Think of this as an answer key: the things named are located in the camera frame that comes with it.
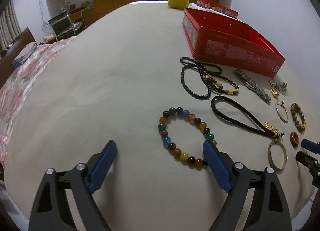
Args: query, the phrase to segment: bedspread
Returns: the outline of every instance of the bedspread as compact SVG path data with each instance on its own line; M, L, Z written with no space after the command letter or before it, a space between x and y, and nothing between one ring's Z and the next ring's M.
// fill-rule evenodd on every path
M36 78L74 38L39 45L0 89L0 162L3 166L15 119Z

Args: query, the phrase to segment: beige tablecloth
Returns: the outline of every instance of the beige tablecloth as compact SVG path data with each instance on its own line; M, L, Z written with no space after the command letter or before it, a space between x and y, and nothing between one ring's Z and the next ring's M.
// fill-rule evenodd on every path
M191 54L182 18L183 11L163 3L126 5L82 32L39 76L18 116L5 171L6 187L27 216L47 168L69 170L113 139L119 150L117 160L93 195L112 230L208 230L226 193L219 189L209 168L190 169L164 149L157 126L162 112L170 107L182 106L205 121L219 150L235 162L255 170L269 166L269 138L223 122L213 114L211 100L196 100L183 89L180 57ZM318 120L288 66L290 57L286 58L276 77L276 81L288 83L288 95L280 95L280 100L288 111L293 102L301 106L307 130L298 134L300 140L317 141ZM261 122L268 121L286 133L283 144L288 162L278 177L294 217L313 192L308 169L295 161L301 147L295 150L289 141L290 133L296 131L294 123L290 117L287 124L280 120L273 97L267 105L233 75L234 68L222 68L223 75L240 86L234 100ZM270 93L269 78L248 75ZM187 71L186 83L196 93L206 93L196 72ZM232 89L227 83L224 87ZM252 124L228 104L217 107ZM168 125L168 132L183 152L202 157L204 137L194 126L176 120ZM281 164L281 149L272 151ZM252 195L250 190L238 229L244 224ZM78 214L75 220L84 230Z

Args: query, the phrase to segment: curtain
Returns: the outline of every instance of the curtain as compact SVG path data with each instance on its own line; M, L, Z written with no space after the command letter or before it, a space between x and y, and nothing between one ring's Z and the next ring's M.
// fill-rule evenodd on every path
M3 50L21 34L13 0L10 0L0 16L0 45Z

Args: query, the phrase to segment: bed headboard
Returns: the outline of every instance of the bed headboard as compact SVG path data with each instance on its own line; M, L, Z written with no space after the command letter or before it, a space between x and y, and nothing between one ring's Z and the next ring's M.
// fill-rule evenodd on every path
M35 39L27 27L22 34L13 41L13 45L9 48L4 57L0 59L0 88L14 71L12 65L13 60L18 56L22 49L31 42L35 42Z

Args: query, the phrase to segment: blue bead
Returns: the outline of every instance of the blue bead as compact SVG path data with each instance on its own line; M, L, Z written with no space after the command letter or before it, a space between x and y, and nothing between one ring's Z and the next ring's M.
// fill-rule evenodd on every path
M169 136L162 139L164 145L168 145L171 143L171 139Z
M182 115L183 115L183 117L189 116L190 115L189 110L184 110Z

